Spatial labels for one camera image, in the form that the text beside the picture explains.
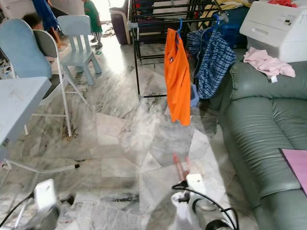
light blue chair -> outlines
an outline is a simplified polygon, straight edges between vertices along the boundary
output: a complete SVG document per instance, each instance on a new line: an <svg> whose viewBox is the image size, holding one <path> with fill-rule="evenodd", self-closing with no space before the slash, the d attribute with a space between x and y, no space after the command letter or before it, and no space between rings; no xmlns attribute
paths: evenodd
<svg viewBox="0 0 307 230"><path fill-rule="evenodd" d="M61 59L61 65L67 74L72 77L68 66L81 67L86 75L87 83L94 85L93 77L88 69L89 61L93 62L96 74L101 73L101 68L96 60L96 57L91 50L88 35L91 34L91 24L89 16L85 15L66 15L58 17L61 31L69 36L71 44L71 52ZM74 37L77 40L78 48L76 47ZM85 49L82 44L81 37L84 39Z"/></svg>
<svg viewBox="0 0 307 230"><path fill-rule="evenodd" d="M0 48L10 60L15 75L19 78L47 77L52 85L44 96L41 105L49 104L55 96L62 94L65 114L33 114L38 116L65 117L68 135L72 136L69 110L66 93L77 93L87 104L72 79L62 75L58 47L53 37L45 31L32 30L21 19L11 19L0 25ZM56 59L59 74L51 72L51 65L46 56ZM75 92L66 92L66 82L75 89Z"/></svg>

pink towel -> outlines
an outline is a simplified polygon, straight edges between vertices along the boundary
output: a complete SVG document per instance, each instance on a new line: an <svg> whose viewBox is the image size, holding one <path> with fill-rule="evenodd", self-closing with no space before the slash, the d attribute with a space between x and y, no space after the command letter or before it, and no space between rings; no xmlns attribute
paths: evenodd
<svg viewBox="0 0 307 230"><path fill-rule="evenodd" d="M265 73L272 82L276 82L276 76L283 74L288 77L295 77L295 71L289 64L280 61L278 58L268 55L266 50L249 48L244 55L243 62L251 64L256 70Z"/></svg>

pink book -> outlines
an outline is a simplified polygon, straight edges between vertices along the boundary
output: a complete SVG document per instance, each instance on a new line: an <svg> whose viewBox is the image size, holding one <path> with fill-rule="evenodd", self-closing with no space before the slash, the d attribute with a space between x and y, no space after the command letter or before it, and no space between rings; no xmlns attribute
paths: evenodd
<svg viewBox="0 0 307 230"><path fill-rule="evenodd" d="M282 149L282 153L307 195L307 150Z"/></svg>

green shirt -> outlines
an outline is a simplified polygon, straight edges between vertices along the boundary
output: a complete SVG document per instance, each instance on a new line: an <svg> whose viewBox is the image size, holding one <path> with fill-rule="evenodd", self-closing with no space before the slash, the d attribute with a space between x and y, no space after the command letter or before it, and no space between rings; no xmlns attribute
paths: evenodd
<svg viewBox="0 0 307 230"><path fill-rule="evenodd" d="M88 1L84 3L84 12L91 19L92 32L102 32L101 25L98 24L99 13L92 1Z"/></svg>

green leather sofa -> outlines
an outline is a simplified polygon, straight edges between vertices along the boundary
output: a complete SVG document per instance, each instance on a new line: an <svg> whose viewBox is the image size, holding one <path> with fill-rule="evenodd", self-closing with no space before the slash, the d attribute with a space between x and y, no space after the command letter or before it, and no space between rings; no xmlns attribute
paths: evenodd
<svg viewBox="0 0 307 230"><path fill-rule="evenodd" d="M270 83L238 57L211 100L230 159L261 230L307 230L307 197L279 151L307 150L307 62Z"/></svg>

